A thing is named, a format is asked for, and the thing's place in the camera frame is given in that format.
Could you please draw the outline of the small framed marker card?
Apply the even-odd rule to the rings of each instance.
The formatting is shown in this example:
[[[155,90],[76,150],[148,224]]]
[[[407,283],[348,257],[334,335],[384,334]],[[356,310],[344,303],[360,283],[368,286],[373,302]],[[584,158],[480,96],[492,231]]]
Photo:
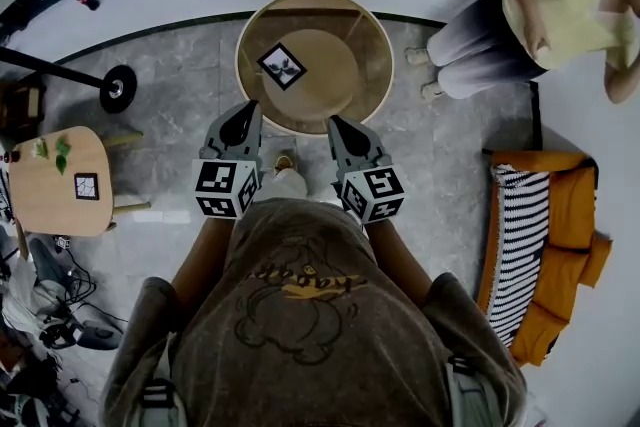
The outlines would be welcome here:
[[[98,175],[96,173],[76,173],[74,190],[77,200],[98,201],[100,199]]]

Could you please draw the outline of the dark grey round base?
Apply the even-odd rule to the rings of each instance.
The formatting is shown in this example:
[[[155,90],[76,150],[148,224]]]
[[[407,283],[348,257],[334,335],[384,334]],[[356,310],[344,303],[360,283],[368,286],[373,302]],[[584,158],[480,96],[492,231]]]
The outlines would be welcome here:
[[[116,327],[98,321],[84,321],[80,327],[77,345],[92,350],[112,351],[120,346],[123,333]]]

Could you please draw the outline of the wooden shelf rack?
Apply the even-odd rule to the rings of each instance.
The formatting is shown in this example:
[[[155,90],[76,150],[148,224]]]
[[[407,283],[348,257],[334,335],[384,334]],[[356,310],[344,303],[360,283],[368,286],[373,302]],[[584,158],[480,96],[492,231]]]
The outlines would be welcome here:
[[[44,95],[41,83],[0,82],[0,128],[32,125],[44,119]]]

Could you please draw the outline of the orange sofa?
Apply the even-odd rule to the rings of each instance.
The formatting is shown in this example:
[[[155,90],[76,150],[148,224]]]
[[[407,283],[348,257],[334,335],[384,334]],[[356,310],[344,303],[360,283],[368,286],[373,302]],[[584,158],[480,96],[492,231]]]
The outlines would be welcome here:
[[[515,340],[506,348],[519,365],[539,366],[570,323],[580,286],[596,286],[612,250],[612,241],[595,228],[599,171],[583,153],[557,151],[487,151],[489,171],[510,165],[518,171],[547,172],[549,236],[541,268]],[[496,258],[497,187],[492,174],[490,216],[484,269],[477,304],[485,313]]]

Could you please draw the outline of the person's brown printed t-shirt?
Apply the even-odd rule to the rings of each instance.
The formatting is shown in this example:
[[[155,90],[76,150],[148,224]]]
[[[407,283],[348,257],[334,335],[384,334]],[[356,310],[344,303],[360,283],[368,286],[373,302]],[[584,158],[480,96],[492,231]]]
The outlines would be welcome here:
[[[334,205],[271,199],[234,222],[194,315],[144,281],[103,427],[519,427],[525,379],[453,274],[418,308]]]

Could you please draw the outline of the person's left forearm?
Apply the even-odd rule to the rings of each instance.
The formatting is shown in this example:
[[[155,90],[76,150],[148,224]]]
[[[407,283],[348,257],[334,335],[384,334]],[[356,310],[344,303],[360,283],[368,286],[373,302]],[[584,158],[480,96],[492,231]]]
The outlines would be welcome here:
[[[182,311],[194,315],[220,280],[235,222],[207,218],[172,280]]]

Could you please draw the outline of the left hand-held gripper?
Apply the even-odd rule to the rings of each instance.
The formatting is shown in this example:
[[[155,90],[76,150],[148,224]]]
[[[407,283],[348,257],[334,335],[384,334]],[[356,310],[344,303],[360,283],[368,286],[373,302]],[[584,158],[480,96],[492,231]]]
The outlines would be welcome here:
[[[192,193],[208,218],[241,219],[259,189],[257,166],[262,110],[245,101],[215,119],[192,161]]]

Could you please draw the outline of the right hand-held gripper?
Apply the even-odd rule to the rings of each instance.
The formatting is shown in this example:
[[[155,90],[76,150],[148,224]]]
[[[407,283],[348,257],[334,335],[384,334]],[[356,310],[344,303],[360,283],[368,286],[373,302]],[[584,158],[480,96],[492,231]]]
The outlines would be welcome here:
[[[361,224],[398,214],[405,184],[376,132],[349,118],[333,115],[329,142],[338,166],[332,186],[343,209]]]

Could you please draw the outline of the person's right forearm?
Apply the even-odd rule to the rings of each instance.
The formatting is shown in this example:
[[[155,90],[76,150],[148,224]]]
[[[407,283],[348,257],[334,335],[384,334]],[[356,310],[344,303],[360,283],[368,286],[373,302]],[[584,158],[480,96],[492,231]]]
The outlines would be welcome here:
[[[418,307],[426,304],[432,280],[390,220],[366,224],[365,231],[379,268]]]

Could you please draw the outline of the person's light trousers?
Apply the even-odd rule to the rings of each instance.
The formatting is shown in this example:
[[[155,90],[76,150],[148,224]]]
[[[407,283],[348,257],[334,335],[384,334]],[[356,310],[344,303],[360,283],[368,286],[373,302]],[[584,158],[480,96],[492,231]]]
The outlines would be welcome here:
[[[260,202],[277,198],[306,199],[307,196],[308,188],[304,177],[295,169],[286,168],[263,180],[254,201]]]

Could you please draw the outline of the black framed picture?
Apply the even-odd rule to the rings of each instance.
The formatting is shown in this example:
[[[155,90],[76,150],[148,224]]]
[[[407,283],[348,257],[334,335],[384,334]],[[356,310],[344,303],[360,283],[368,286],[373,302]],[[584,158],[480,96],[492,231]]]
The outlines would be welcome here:
[[[307,73],[304,65],[282,43],[263,54],[257,64],[283,91]]]

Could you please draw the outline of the wooden side table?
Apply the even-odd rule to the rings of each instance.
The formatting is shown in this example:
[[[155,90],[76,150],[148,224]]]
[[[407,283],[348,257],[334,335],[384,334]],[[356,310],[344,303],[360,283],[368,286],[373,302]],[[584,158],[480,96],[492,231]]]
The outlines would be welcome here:
[[[56,140],[65,135],[71,146],[67,168],[56,169]],[[20,154],[8,165],[9,193],[13,215],[21,227],[32,233],[93,237],[109,229],[113,217],[151,207],[149,202],[117,206],[106,148],[132,142],[140,132],[102,140],[86,126],[46,134],[14,147]],[[100,199],[77,200],[76,173],[96,173]]]

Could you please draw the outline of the black and white striped blanket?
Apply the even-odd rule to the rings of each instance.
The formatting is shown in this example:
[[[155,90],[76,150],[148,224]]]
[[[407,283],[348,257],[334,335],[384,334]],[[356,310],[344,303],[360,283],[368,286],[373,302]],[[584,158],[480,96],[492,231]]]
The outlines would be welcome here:
[[[507,164],[493,167],[491,174],[497,187],[496,261],[486,316],[509,347],[533,299],[549,236],[550,174]]]

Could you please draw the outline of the round glass-top table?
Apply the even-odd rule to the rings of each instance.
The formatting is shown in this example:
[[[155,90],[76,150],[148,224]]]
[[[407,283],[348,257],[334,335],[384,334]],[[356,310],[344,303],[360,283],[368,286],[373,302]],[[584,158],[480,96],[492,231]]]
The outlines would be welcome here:
[[[286,91],[257,64],[277,43],[307,69]],[[298,136],[326,135],[333,115],[370,120],[391,92],[394,68],[387,32],[353,0],[272,0],[246,22],[235,50],[243,96],[274,128]]]

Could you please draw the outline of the green leaf sprig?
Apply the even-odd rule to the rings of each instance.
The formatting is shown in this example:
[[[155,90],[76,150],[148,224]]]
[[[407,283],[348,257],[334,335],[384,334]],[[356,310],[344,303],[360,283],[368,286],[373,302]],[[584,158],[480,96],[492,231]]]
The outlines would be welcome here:
[[[56,149],[56,159],[55,165],[58,172],[63,175],[67,168],[67,157],[71,151],[71,146],[68,143],[67,137],[65,135],[60,136],[55,143]]]

